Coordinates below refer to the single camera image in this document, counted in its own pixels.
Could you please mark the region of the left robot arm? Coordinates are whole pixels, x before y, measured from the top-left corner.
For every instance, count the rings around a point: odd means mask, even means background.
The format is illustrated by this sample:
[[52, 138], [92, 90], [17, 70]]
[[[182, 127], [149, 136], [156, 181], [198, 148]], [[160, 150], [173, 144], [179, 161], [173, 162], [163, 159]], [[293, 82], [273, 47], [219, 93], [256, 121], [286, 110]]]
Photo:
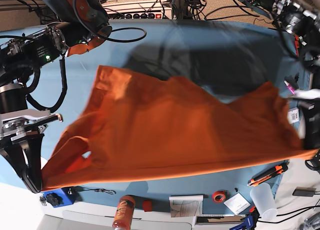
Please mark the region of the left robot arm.
[[[304, 69], [320, 74], [320, 11], [303, 0], [238, 0], [252, 11], [272, 20], [289, 56]], [[305, 124], [305, 149], [320, 147], [320, 90], [302, 90], [286, 78], [292, 99], [299, 102]]]

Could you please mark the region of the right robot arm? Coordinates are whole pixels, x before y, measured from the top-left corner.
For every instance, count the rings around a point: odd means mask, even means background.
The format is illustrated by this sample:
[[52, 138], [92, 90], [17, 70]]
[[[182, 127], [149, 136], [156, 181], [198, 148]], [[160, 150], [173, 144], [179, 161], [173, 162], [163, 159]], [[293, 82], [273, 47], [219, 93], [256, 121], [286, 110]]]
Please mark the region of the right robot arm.
[[[41, 146], [48, 123], [62, 121], [58, 109], [67, 93], [65, 58], [83, 54], [114, 31], [99, 0], [43, 0], [60, 18], [31, 35], [6, 36], [0, 47], [0, 153], [33, 193], [43, 190]], [[59, 60], [62, 90], [52, 107], [31, 93], [41, 68]]]

